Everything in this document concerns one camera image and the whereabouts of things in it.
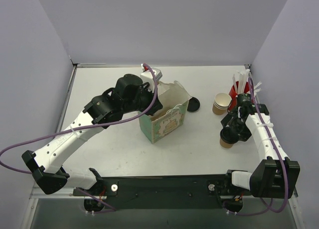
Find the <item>green paper takeout bag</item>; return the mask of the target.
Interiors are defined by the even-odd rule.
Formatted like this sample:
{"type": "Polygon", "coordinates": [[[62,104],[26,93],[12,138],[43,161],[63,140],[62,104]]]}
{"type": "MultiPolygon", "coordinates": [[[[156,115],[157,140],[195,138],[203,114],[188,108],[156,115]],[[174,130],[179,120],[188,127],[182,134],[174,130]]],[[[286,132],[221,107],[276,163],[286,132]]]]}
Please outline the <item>green paper takeout bag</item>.
{"type": "Polygon", "coordinates": [[[190,98],[178,81],[158,84],[158,99],[163,108],[154,116],[139,118],[141,131],[152,144],[183,125],[190,98]]]}

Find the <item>black plastic cup lid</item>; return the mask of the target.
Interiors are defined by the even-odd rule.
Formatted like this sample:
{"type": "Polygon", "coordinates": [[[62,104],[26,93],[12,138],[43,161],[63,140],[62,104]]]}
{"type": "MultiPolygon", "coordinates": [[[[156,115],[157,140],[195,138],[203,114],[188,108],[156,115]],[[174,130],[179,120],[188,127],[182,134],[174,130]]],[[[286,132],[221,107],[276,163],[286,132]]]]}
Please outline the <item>black plastic cup lid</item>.
{"type": "Polygon", "coordinates": [[[228,144],[235,144],[239,141],[239,135],[233,132],[232,128],[225,127],[220,132],[220,138],[222,141],[228,144]]]}

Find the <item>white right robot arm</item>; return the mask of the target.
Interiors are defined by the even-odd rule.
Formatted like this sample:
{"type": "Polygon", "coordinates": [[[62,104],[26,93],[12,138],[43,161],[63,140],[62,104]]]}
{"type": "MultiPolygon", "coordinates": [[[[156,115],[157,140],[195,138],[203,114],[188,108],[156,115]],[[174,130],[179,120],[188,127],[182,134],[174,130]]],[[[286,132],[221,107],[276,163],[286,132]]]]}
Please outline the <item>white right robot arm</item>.
{"type": "Polygon", "coordinates": [[[255,104],[250,94],[239,94],[236,103],[221,121],[220,143],[232,146],[253,138],[260,163],[252,173],[230,170],[231,184],[257,198],[289,199],[300,173],[299,163],[281,147],[265,104],[255,104]]]}

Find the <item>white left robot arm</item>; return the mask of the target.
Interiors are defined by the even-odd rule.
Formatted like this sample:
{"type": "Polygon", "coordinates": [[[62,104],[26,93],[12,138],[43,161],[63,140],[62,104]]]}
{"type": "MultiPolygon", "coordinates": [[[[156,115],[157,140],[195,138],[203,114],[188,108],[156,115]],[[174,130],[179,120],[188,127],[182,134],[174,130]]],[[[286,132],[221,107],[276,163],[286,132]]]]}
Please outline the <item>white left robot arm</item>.
{"type": "Polygon", "coordinates": [[[66,128],[66,134],[56,136],[35,152],[26,151],[22,159],[39,188],[47,195],[65,186],[85,189],[96,195],[102,190],[102,177],[93,169],[67,169],[63,163],[90,138],[117,122],[124,114],[144,112],[154,115],[162,109],[155,95],[155,82],[161,75],[145,71],[139,76],[125,74],[115,87],[95,96],[66,128]]]}

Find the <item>brown paper coffee cup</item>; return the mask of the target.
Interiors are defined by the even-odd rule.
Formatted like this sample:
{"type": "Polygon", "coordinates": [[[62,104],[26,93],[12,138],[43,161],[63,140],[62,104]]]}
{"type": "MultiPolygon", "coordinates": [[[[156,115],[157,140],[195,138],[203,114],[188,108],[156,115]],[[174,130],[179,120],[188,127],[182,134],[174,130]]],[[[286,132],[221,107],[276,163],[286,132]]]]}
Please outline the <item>brown paper coffee cup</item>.
{"type": "Polygon", "coordinates": [[[222,148],[225,148],[225,149],[229,149],[229,148],[231,148],[231,147],[233,146],[232,143],[227,143],[227,142],[225,142],[222,138],[220,138],[219,143],[220,143],[220,146],[221,146],[222,148]]]}

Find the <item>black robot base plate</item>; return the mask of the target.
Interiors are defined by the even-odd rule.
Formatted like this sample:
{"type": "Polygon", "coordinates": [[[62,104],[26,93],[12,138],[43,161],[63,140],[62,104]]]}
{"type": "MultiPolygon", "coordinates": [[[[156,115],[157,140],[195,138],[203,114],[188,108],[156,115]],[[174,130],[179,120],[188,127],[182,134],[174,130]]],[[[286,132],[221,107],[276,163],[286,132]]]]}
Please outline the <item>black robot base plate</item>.
{"type": "Polygon", "coordinates": [[[228,174],[154,177],[105,177],[88,193],[117,210],[218,209],[222,200],[249,196],[235,187],[228,174]]]}

